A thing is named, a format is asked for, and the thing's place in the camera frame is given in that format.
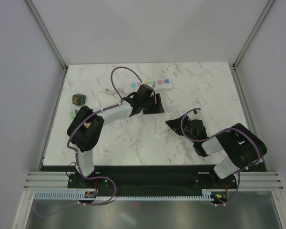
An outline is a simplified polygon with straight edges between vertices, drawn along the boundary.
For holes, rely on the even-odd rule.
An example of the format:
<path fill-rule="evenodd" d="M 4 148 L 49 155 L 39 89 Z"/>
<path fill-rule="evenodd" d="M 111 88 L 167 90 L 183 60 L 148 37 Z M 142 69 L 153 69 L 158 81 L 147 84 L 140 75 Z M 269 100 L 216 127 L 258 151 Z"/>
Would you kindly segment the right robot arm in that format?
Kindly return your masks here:
<path fill-rule="evenodd" d="M 201 157 L 208 157 L 219 151 L 226 153 L 227 157 L 209 175 L 209 183 L 215 188 L 221 187 L 228 176 L 259 162 L 267 153 L 264 142 L 241 123 L 212 137 L 207 136 L 206 127 L 200 119 L 181 116 L 165 123 L 176 134 L 192 141 L 194 151 Z"/>

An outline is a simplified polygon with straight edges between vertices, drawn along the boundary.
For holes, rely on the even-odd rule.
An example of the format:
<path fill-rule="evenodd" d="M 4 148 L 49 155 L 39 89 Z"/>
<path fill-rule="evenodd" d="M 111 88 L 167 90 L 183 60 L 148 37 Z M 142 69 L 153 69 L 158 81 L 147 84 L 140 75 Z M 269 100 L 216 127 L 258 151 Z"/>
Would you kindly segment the white power strip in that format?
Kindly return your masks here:
<path fill-rule="evenodd" d="M 163 92 L 163 91 L 169 91 L 174 88 L 173 82 L 171 79 L 158 79 L 158 80 L 148 80 L 152 81 L 156 84 L 154 87 L 154 90 L 156 93 Z M 139 87 L 144 83 L 137 81 L 137 82 L 128 82 L 123 84 L 123 92 L 125 94 L 130 94 L 132 92 L 137 92 Z"/>

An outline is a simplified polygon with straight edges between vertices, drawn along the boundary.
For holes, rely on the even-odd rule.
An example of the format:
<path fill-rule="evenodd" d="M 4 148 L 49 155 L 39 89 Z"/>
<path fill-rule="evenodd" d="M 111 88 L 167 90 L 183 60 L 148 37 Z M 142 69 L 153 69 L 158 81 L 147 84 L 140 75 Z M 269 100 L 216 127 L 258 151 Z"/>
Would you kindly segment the dark green cube plug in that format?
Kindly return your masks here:
<path fill-rule="evenodd" d="M 84 94 L 74 94 L 72 96 L 72 104 L 77 106 L 82 106 L 86 104 L 86 95 Z"/>

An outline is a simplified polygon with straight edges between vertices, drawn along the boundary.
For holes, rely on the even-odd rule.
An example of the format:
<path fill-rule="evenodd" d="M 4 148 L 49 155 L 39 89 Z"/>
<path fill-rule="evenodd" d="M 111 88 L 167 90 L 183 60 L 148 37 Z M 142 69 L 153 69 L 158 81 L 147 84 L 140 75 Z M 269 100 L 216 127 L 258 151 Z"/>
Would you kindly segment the light green cube plug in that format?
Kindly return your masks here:
<path fill-rule="evenodd" d="M 70 111 L 70 118 L 71 118 L 71 119 L 74 119 L 74 118 L 76 117 L 77 113 L 78 113 L 78 110 L 72 110 L 72 111 Z"/>

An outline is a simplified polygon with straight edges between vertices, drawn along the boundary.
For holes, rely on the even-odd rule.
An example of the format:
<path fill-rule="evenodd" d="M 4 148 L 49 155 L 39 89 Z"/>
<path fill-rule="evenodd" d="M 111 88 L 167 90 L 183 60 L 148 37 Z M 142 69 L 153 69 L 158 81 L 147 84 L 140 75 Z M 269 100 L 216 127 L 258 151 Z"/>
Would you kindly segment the tan wooden cube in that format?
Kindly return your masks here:
<path fill-rule="evenodd" d="M 90 126 L 90 123 L 84 123 L 83 124 L 86 128 L 88 128 Z"/>

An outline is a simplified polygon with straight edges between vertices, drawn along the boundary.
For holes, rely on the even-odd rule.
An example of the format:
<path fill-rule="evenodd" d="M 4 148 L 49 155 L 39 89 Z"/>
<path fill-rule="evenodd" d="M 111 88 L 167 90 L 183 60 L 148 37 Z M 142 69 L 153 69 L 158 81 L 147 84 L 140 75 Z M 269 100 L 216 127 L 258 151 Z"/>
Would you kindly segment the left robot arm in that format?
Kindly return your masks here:
<path fill-rule="evenodd" d="M 75 152 L 76 169 L 80 173 L 78 181 L 81 185 L 94 185 L 93 148 L 97 145 L 105 125 L 139 113 L 164 113 L 160 94 L 154 91 L 154 87 L 154 83 L 143 83 L 137 92 L 122 98 L 118 104 L 97 111 L 87 106 L 80 108 L 67 129 L 67 147 Z"/>

